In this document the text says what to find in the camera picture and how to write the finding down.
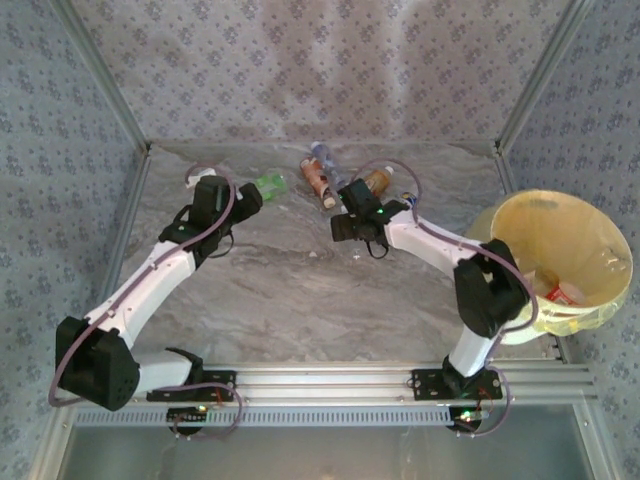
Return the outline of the brown tea bottle white cap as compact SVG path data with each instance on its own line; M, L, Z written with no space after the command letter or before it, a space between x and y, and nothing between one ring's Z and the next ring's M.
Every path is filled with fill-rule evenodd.
M366 175L364 181L374 196L381 197L390 186L393 175L394 169L391 166L384 166Z

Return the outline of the brown label plastic bottle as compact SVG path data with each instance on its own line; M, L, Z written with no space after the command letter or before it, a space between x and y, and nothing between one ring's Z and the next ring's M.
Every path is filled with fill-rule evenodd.
M300 162L302 175L320 199L325 209L332 209L336 205L336 200L330 188L329 181L322 169L321 164L315 157L307 157Z

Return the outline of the green plastic bottle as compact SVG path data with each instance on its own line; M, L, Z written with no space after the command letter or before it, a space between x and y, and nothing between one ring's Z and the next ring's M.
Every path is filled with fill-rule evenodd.
M279 173L268 173L254 181L264 202L270 201L287 192L287 183Z

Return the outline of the black controller board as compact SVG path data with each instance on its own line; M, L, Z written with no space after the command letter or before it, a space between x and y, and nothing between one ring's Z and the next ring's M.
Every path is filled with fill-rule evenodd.
M489 412L482 408L450 407L452 423L447 428L460 435L475 435L482 422L489 418Z
M207 407L197 406L169 408L165 418L174 435L189 438L202 430L207 415Z

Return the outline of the black left controller board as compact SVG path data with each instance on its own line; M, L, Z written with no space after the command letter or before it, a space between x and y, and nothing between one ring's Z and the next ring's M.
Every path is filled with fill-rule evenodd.
M202 430L207 415L207 407L197 406L169 408L165 418L174 435L189 438Z

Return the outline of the white bin with yellow bag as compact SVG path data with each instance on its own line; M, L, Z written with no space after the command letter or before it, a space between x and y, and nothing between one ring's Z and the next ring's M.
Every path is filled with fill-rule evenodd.
M482 242L505 242L532 283L539 312L529 326L565 337L593 330L622 307L633 276L630 247L614 222L578 197L557 191L524 190L484 210L466 231ZM546 299L559 282L577 286L585 305Z

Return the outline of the black right controller board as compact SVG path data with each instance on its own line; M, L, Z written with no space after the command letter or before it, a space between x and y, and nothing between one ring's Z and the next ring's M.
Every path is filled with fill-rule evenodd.
M489 418L489 412L482 408L450 407L452 423L447 428L460 435L475 435L482 422Z

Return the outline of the aluminium frame post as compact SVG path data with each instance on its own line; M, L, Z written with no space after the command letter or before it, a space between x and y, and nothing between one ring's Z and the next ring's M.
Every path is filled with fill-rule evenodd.
M111 73L89 29L85 26L71 0L48 0L48 2L132 145L138 152L146 154L149 150L149 143L120 91L115 76Z
M569 0L532 72L527 76L522 93L495 140L496 152L502 158L507 157L573 38L595 3L596 0Z

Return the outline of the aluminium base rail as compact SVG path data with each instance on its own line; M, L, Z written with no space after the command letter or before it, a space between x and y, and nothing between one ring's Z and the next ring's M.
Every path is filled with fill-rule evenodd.
M233 395L239 394L251 406L355 406L425 403L433 405L502 406L560 405L596 399L594 382L584 365L555 360L515 360L499 362L484 372L477 394L462 399L417 398L412 374L436 370L434 364L411 363L308 363L205 365L215 372L236 374ZM141 367L138 375L119 374L108 386L67 388L64 398L75 396L109 411L117 411L137 401L159 403L214 403L216 401L151 401L146 391L178 382L178 370L169 364Z

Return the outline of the clear crushed water bottle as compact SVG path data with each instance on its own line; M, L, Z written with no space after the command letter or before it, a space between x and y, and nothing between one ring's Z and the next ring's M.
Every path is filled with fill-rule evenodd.
M348 175L346 174L346 170L325 143L318 141L313 142L311 144L311 153L321 164L330 187L333 190L338 191L348 184Z

